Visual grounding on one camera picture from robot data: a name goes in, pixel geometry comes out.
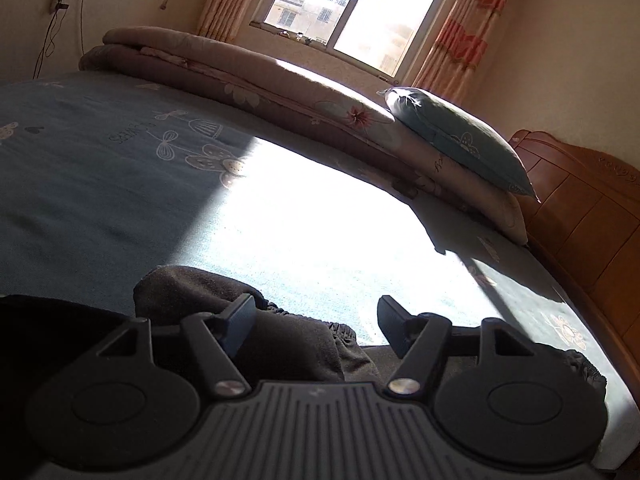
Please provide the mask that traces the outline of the beige floral pillow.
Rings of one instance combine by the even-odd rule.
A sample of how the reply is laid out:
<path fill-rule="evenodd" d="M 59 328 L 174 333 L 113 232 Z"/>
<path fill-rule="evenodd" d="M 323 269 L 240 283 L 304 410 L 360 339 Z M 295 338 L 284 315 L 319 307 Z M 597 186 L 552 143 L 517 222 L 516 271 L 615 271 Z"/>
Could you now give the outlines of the beige floral pillow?
<path fill-rule="evenodd" d="M 420 174 L 477 209 L 515 244 L 528 241 L 520 204 L 509 192 L 464 168 L 434 148 L 400 150 L 397 155 Z"/>

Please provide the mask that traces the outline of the blue floral bed sheet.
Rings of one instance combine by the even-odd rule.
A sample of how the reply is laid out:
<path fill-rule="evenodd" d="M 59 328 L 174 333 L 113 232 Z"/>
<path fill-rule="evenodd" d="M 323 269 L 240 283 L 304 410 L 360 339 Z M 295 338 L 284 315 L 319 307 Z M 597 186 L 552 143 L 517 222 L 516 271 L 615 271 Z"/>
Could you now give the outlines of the blue floral bed sheet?
<path fill-rule="evenodd" d="M 454 324 L 502 318 L 606 377 L 594 463 L 638 448 L 639 410 L 566 292 L 475 212 L 402 196 L 375 169 L 244 110 L 122 75 L 1 89 L 1 289 L 129 314 L 134 285 L 182 264 L 288 312 L 383 340 L 375 306 Z"/>

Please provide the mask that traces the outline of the blue floral pillow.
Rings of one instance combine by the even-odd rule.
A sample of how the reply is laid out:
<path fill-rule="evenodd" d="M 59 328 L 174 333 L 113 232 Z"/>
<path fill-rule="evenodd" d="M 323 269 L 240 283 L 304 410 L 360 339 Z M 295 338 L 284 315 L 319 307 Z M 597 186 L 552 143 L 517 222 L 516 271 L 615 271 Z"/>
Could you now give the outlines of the blue floral pillow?
<path fill-rule="evenodd" d="M 420 88 L 393 87 L 384 98 L 394 117 L 437 151 L 498 188 L 536 196 L 520 156 L 486 122 Z"/>

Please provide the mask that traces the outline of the wooden headboard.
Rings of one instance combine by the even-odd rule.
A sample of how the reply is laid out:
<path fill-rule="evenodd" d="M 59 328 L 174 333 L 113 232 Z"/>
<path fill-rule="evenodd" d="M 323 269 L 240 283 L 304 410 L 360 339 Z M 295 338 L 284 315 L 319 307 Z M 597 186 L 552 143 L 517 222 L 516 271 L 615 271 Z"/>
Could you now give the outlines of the wooden headboard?
<path fill-rule="evenodd" d="M 639 171 L 603 152 L 520 130 L 510 143 L 537 195 L 520 199 L 529 243 L 639 393 Z"/>

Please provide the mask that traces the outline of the pink floral quilt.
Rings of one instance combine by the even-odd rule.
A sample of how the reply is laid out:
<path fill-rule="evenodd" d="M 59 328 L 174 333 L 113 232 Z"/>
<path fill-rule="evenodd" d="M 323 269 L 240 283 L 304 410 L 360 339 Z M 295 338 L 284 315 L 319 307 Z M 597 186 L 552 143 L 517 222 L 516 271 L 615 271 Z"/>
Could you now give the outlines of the pink floral quilt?
<path fill-rule="evenodd" d="M 137 77 L 246 110 L 420 188 L 457 196 L 472 174 L 401 125 L 377 102 L 306 68 L 186 32 L 109 30 L 81 70 Z"/>

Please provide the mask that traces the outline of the window with white frame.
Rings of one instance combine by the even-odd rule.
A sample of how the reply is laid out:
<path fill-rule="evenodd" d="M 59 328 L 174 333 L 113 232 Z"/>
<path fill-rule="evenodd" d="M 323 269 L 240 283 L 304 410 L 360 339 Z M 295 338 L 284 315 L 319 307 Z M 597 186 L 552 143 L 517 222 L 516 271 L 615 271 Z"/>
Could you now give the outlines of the window with white frame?
<path fill-rule="evenodd" d="M 444 0 L 260 0 L 250 24 L 388 82 L 407 75 Z"/>

